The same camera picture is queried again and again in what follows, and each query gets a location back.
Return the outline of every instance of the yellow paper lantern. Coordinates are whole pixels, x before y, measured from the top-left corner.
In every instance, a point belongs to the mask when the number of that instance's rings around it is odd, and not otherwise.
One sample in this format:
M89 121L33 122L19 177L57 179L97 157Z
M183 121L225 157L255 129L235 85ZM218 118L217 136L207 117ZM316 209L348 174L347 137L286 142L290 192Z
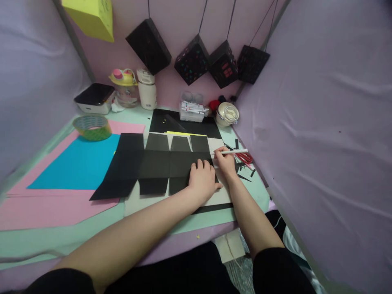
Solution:
M114 42L110 0L62 0L62 5L85 35Z

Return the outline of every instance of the black sleeve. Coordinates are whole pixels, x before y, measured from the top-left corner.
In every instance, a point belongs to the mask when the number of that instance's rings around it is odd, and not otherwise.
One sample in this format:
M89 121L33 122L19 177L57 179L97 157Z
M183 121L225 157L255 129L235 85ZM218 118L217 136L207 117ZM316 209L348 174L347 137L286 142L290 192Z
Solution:
M75 269L56 269L32 283L24 294L95 294L88 274Z
M316 293L286 248L268 248L253 262L256 293Z

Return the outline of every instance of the red pom pom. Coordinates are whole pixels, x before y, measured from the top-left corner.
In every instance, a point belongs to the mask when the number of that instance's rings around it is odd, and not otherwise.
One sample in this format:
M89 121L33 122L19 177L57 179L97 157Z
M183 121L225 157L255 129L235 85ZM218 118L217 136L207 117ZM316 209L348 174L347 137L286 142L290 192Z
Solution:
M220 103L218 100L212 100L212 101L209 103L209 107L210 107L210 109L212 110L212 112L216 112L216 110L218 109L218 107L219 107L220 104L221 104L221 103Z

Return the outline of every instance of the green tape roll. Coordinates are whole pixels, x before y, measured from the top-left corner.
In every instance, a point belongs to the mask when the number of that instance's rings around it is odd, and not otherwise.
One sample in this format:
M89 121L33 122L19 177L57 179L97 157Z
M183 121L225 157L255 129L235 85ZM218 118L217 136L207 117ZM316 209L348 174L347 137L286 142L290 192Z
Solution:
M89 141L102 141L111 136L108 120L101 115L87 114L72 122L79 134Z

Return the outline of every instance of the pink cardstock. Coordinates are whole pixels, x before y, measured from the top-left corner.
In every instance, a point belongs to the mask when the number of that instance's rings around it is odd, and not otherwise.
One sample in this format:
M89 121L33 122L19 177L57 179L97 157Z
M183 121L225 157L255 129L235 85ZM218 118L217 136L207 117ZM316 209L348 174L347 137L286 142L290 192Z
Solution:
M126 122L117 122L109 120L113 134L134 133L142 134L145 125L129 124ZM78 131L70 133L57 147L46 155L35 167L27 173L12 189L7 192L8 197L26 197L26 196L89 196L94 190L69 190L69 189L27 189L38 176L62 153L68 146L79 136Z
M0 206L0 231L75 225L119 202L89 201L91 195L6 198Z

